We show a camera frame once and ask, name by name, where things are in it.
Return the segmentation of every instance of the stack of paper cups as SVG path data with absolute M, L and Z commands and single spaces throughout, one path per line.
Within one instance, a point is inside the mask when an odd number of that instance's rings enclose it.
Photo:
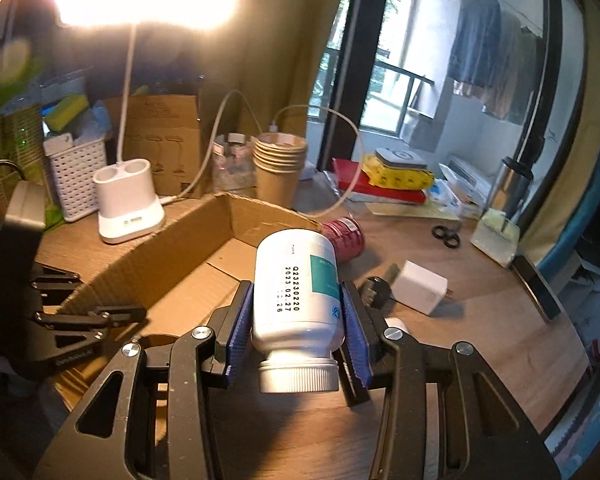
M 265 202 L 291 207 L 306 151 L 307 143 L 302 137 L 272 132 L 258 137 L 253 146 L 257 197 Z

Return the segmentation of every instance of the smartphone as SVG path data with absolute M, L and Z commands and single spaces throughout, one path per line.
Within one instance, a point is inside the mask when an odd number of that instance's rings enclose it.
M 526 291 L 545 321 L 553 321 L 560 316 L 562 312 L 560 301 L 536 266 L 524 254 L 513 258 L 511 268 L 525 285 Z

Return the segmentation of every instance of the desk lamp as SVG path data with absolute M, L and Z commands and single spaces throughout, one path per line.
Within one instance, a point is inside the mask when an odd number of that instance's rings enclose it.
M 225 22 L 236 0 L 55 0 L 61 26 L 130 25 L 130 41 L 122 95 L 116 163 L 93 175 L 98 197 L 98 230 L 110 244 L 148 234 L 164 221 L 163 203 L 156 195 L 148 160 L 123 160 L 126 113 L 139 23 L 169 23 L 192 30 L 209 30 Z

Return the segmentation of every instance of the hanging clothes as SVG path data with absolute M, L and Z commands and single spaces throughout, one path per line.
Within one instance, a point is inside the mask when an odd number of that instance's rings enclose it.
M 460 11 L 447 75 L 480 88 L 494 83 L 502 12 L 498 0 L 472 0 Z
M 462 97 L 466 97 L 470 99 L 471 97 L 475 97 L 476 99 L 482 99 L 482 96 L 486 90 L 479 86 L 470 85 L 469 83 L 461 83 L 459 81 L 454 81 L 454 94 L 460 95 Z
M 538 38 L 528 27 L 523 27 L 518 43 L 518 84 L 505 120 L 509 123 L 525 122 L 529 99 L 536 83 L 536 59 L 540 48 Z
M 501 17 L 502 31 L 493 73 L 493 85 L 486 89 L 481 101 L 494 117 L 504 119 L 511 109 L 518 84 L 519 46 L 522 33 L 520 20 L 515 14 L 504 10 Z

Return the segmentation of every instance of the yellow sponge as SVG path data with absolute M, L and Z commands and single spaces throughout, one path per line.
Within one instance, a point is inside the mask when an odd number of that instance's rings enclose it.
M 49 129 L 62 132 L 72 119 L 87 108 L 89 108 L 89 101 L 86 95 L 69 94 L 46 115 L 45 123 Z

